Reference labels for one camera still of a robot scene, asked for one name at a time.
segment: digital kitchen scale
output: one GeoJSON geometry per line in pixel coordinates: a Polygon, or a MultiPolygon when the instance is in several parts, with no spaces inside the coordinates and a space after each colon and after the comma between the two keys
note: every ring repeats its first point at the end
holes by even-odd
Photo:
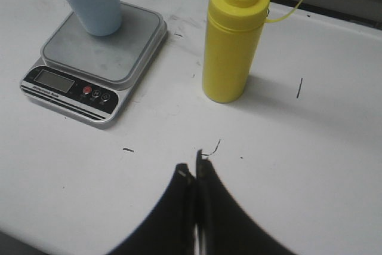
{"type": "Polygon", "coordinates": [[[34,102],[88,124],[110,124],[167,34],[162,16],[121,3],[122,25],[92,36],[70,13],[21,80],[34,102]]]}

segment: red button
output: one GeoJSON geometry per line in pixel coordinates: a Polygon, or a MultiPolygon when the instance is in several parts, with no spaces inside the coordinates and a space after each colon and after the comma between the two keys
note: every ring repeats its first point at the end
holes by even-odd
{"type": "Polygon", "coordinates": [[[90,86],[86,86],[82,89],[82,92],[87,95],[91,92],[91,87],[90,86]]]}

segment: squeeze bottle cap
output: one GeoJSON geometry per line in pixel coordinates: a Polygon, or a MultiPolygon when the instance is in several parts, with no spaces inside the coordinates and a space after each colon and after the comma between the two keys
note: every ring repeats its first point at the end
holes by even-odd
{"type": "Polygon", "coordinates": [[[261,26],[270,0],[210,0],[208,14],[229,30],[251,30],[261,26]]]}

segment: scale lcd display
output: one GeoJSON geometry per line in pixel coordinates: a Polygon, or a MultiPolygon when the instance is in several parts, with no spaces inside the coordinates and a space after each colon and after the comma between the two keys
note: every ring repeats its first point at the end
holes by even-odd
{"type": "Polygon", "coordinates": [[[74,83],[73,80],[58,76],[46,70],[42,70],[35,78],[35,81],[64,93],[68,92],[74,83]]]}

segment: white table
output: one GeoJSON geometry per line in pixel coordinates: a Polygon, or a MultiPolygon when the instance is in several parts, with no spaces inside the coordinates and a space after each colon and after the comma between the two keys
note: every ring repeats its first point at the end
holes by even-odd
{"type": "MultiPolygon", "coordinates": [[[[104,254],[176,163],[193,170],[221,139],[210,156],[220,178],[281,243],[381,252],[381,31],[305,11],[267,24],[244,95],[221,105],[201,89],[208,0],[122,1],[161,13],[169,35],[118,122],[98,130],[19,90],[65,0],[0,0],[0,231],[50,254],[104,254]]],[[[289,9],[272,4],[272,17],[289,9]]]]}

